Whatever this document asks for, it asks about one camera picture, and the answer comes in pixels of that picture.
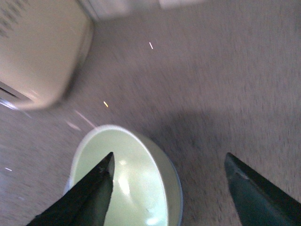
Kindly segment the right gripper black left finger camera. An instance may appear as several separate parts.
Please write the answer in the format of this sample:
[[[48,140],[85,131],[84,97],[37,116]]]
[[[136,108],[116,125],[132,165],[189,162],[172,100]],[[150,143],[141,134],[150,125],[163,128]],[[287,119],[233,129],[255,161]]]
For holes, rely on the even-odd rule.
[[[75,186],[29,226],[103,226],[113,191],[114,154],[110,152]]]

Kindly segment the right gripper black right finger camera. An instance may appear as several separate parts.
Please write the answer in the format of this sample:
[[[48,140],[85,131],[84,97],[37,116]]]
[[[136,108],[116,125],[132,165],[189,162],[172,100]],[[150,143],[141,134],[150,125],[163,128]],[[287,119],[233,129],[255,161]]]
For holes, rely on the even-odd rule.
[[[299,226],[301,204],[231,153],[228,187],[243,226]]]

